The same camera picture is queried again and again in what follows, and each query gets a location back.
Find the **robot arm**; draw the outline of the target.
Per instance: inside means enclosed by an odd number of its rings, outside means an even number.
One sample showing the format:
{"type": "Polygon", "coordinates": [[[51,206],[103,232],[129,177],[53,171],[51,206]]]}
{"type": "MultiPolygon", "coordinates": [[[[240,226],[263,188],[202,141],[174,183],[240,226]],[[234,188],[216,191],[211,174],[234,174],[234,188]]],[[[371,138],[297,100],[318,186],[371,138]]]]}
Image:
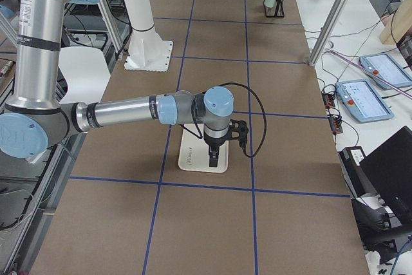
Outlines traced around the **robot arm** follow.
{"type": "Polygon", "coordinates": [[[183,144],[180,167],[222,173],[228,166],[233,94],[215,86],[197,95],[181,90],[102,102],[110,74],[101,50],[61,45],[68,3],[99,0],[21,0],[14,91],[1,114],[1,151],[15,158],[40,155],[66,137],[108,125],[157,120],[195,124],[200,143],[183,144]]]}

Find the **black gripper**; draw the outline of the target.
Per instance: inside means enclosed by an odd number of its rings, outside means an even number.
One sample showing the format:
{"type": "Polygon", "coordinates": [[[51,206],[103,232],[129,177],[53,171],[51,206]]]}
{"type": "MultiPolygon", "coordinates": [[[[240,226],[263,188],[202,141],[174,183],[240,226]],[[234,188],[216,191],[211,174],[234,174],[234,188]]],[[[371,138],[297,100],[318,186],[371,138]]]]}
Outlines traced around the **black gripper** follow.
{"type": "Polygon", "coordinates": [[[203,139],[209,147],[209,165],[212,167],[217,167],[218,153],[220,150],[220,146],[222,146],[225,143],[225,139],[223,137],[214,138],[210,136],[204,136],[203,139]]]}

